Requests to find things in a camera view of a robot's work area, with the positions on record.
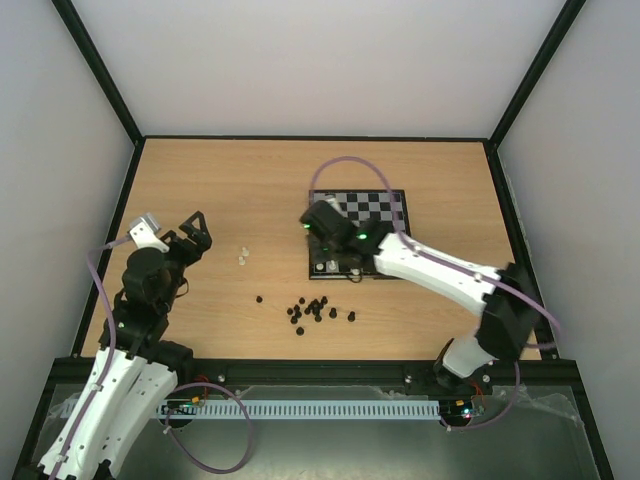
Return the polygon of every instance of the black and white checkered board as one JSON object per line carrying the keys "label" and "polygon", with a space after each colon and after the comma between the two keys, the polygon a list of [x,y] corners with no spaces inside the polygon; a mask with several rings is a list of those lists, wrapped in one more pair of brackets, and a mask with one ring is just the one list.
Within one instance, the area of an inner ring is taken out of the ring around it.
{"label": "black and white checkered board", "polygon": [[[404,190],[394,190],[393,194],[396,200],[395,207],[398,212],[400,228],[407,235],[411,235]],[[343,214],[356,225],[360,225],[361,222],[371,217],[383,222],[391,222],[392,220],[394,205],[392,205],[386,190],[316,190],[313,193],[314,202],[331,197],[335,197]],[[364,278],[392,278],[367,271],[363,271],[361,274]],[[353,275],[348,268],[341,267],[337,262],[314,263],[311,251],[309,251],[309,279],[345,279],[354,276],[358,275]]]}

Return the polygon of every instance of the white perforated rail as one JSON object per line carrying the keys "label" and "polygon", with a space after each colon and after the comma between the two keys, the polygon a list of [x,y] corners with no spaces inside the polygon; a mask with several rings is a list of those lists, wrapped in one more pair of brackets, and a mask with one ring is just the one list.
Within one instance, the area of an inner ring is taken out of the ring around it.
{"label": "white perforated rail", "polygon": [[[427,400],[243,400],[249,416],[256,420],[439,420],[438,402]],[[68,401],[62,417],[73,410]],[[164,419],[166,402],[156,410]],[[175,419],[242,419],[242,411],[233,400],[208,400],[203,407],[187,407],[174,412]]]}

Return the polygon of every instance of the light wood surface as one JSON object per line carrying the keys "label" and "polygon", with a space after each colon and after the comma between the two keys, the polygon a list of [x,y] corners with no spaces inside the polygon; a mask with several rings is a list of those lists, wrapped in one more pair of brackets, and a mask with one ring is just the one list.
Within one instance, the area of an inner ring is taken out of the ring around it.
{"label": "light wood surface", "polygon": [[[204,358],[434,359],[451,337],[477,324],[454,302],[406,281],[308,280],[298,218],[315,169],[342,155],[371,160],[393,188],[406,191],[412,236],[420,242],[481,264],[502,267],[512,259],[480,143],[148,140],[120,236],[145,212],[177,229],[201,210],[214,242],[187,270],[191,290],[176,301],[165,339]],[[325,170],[317,187],[381,188],[355,164]],[[243,246],[250,255],[240,266]],[[127,244],[111,257],[110,297],[132,250]],[[323,295],[338,318],[325,312],[316,323],[303,316],[305,334],[297,336],[287,308]],[[354,323],[346,320],[350,310]],[[85,355],[95,353],[103,319],[98,306]]]}

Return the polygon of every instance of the wooden tabletop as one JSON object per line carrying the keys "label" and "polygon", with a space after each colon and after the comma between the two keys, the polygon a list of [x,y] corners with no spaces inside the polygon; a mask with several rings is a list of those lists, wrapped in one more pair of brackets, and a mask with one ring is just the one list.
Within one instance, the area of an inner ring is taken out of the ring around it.
{"label": "wooden tabletop", "polygon": [[[145,212],[177,229],[201,210],[213,237],[211,250],[186,272],[190,292],[176,300],[165,339],[203,358],[434,359],[451,337],[477,324],[454,302],[404,280],[308,280],[298,218],[315,169],[342,155],[372,161],[393,188],[405,190],[418,241],[480,264],[512,260],[480,143],[148,140],[119,236]],[[382,188],[356,164],[328,168],[317,187]],[[238,262],[242,247],[250,252],[245,265]],[[111,257],[105,277],[111,298],[133,248],[118,247]],[[338,318],[324,315],[316,323],[303,316],[298,326],[305,334],[297,336],[287,308],[323,295]],[[353,323],[346,319],[351,310]],[[103,320],[98,306],[85,355],[95,353]]]}

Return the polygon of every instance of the gray wall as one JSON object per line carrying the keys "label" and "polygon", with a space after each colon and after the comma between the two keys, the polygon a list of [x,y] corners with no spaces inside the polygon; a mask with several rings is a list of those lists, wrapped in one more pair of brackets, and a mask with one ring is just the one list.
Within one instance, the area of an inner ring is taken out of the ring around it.
{"label": "gray wall", "polygon": [[564,0],[76,0],[147,134],[488,136]]}
{"label": "gray wall", "polygon": [[0,14],[0,478],[68,355],[132,146],[51,2]]}
{"label": "gray wall", "polygon": [[501,148],[617,478],[640,471],[640,2],[591,0]]}

